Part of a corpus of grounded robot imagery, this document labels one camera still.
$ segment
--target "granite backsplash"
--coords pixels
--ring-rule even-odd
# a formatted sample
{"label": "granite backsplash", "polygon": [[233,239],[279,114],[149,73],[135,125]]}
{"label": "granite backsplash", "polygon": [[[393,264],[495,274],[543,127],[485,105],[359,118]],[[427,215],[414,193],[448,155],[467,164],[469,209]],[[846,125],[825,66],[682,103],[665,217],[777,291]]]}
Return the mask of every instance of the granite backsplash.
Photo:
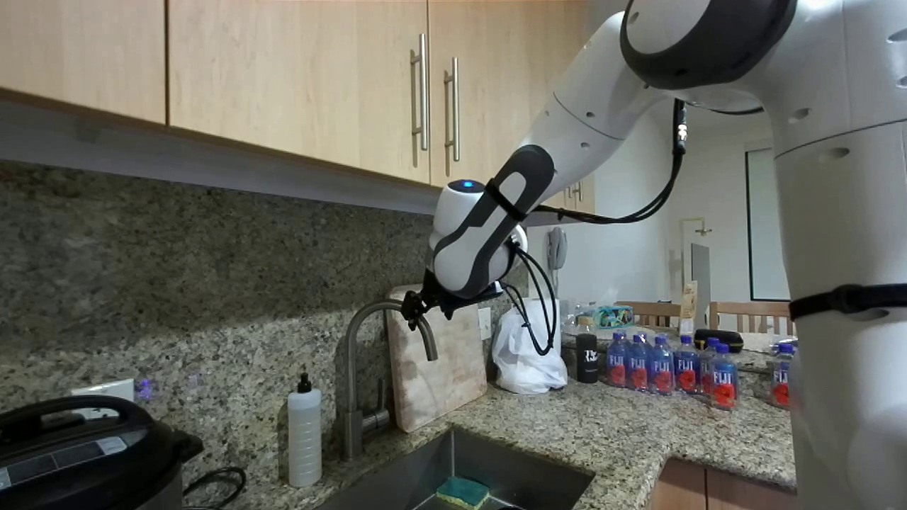
{"label": "granite backsplash", "polygon": [[274,481],[296,372],[323,389],[328,437],[333,345],[356,305],[423,278],[427,229],[427,215],[0,161],[0,410],[148,377],[149,413],[206,448],[189,475],[243,465]]}

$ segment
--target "white bottle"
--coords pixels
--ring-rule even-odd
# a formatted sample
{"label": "white bottle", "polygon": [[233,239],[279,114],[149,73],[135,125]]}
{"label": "white bottle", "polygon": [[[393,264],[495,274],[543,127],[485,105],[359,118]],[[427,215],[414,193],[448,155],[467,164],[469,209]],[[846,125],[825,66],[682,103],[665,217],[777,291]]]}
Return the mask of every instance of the white bottle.
{"label": "white bottle", "polygon": [[321,479],[321,392],[312,389],[308,373],[287,397],[287,457],[289,485],[312,488]]}

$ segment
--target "kitchen cabinet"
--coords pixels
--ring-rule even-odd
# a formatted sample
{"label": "kitchen cabinet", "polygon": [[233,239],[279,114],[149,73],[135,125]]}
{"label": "kitchen cabinet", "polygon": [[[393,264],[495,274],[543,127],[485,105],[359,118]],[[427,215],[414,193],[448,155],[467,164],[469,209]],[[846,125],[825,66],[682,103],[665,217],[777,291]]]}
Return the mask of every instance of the kitchen cabinet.
{"label": "kitchen cabinet", "polygon": [[427,182],[424,37],[424,0],[170,0],[170,122]]}
{"label": "kitchen cabinet", "polygon": [[488,182],[586,42],[586,2],[431,0],[427,20],[431,182]]}
{"label": "kitchen cabinet", "polygon": [[723,470],[668,461],[648,510],[792,510],[795,495]]}
{"label": "kitchen cabinet", "polygon": [[0,87],[165,122],[165,2],[3,0]]}

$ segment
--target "cabinet handle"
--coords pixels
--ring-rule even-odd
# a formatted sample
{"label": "cabinet handle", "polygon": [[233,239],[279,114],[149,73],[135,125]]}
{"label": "cabinet handle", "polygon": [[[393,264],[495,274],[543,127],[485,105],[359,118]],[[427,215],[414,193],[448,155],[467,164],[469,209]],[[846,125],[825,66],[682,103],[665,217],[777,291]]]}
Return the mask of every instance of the cabinet handle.
{"label": "cabinet handle", "polygon": [[424,33],[418,33],[418,47],[411,52],[411,69],[416,73],[416,127],[414,137],[418,137],[418,147],[427,149],[427,122],[431,122],[431,110],[427,110],[427,66],[424,66]]}
{"label": "cabinet handle", "polygon": [[450,57],[450,71],[444,73],[448,90],[448,147],[452,149],[452,161],[458,161],[458,84],[455,84],[455,60]]}

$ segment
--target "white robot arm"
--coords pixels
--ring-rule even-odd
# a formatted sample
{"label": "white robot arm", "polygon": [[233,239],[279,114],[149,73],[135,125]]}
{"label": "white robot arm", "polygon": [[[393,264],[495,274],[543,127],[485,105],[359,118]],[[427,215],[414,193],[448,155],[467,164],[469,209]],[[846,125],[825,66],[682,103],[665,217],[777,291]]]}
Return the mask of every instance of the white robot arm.
{"label": "white robot arm", "polygon": [[498,175],[442,193],[403,315],[495,294],[518,222],[662,97],[770,118],[798,328],[798,506],[907,506],[903,0],[630,0]]}

